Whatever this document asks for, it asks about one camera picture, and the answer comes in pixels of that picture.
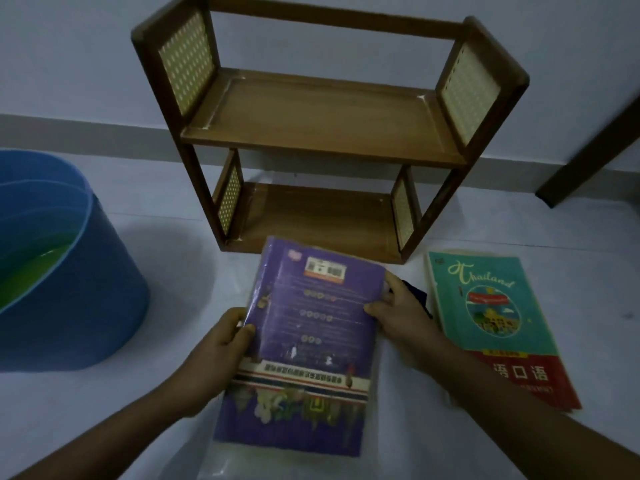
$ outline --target baseboard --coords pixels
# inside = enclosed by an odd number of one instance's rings
[[[180,161],[169,131],[164,128],[143,128],[12,114],[0,114],[0,147],[76,155]],[[223,148],[198,147],[198,155],[202,164],[222,165],[227,151]],[[241,160],[245,168],[291,173],[358,176],[386,180],[395,180],[398,173],[398,165],[359,164],[352,159],[326,158],[313,154],[243,150]],[[560,167],[559,164],[483,156],[471,170],[463,185],[534,193]],[[415,180],[421,183],[439,184],[446,174],[447,171],[441,169],[413,168]],[[637,201],[640,195],[640,173],[603,169],[581,186],[574,195]]]

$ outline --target white wall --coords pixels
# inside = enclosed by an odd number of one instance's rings
[[[131,28],[167,0],[0,0],[0,113],[162,127]],[[640,91],[640,0],[292,0],[462,20],[531,76],[487,154],[566,161]],[[451,43],[214,15],[224,65],[434,86]],[[640,171],[640,145],[611,168]]]

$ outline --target book cover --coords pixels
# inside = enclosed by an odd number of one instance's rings
[[[581,409],[520,259],[429,251],[444,334],[560,410]]]
[[[245,323],[254,341],[226,391],[214,438],[358,456],[385,269],[268,238]]]

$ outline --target wooden shelf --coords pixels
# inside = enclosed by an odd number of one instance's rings
[[[388,194],[245,182],[225,250],[260,253],[269,235],[402,263]]]
[[[434,91],[220,69],[185,143],[462,168]]]

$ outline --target white floor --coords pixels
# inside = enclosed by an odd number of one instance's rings
[[[258,266],[257,255],[220,253],[180,164],[65,158],[100,197],[151,285],[152,305],[139,332],[101,364],[78,372],[0,374],[0,478],[167,377],[222,311],[246,304]],[[205,174],[213,188],[220,168],[207,167]],[[258,171],[245,171],[245,178],[371,191],[389,191],[392,184]],[[419,185],[423,210],[434,191]],[[429,246],[519,256],[584,406],[575,418],[640,452],[638,236],[640,218],[626,203],[576,198],[550,210],[530,194],[462,188],[409,263],[389,268],[427,289]],[[124,478],[194,478],[213,414],[210,408],[176,424]],[[382,479],[521,477],[466,413],[446,407],[440,388],[405,368],[388,343],[378,430]]]

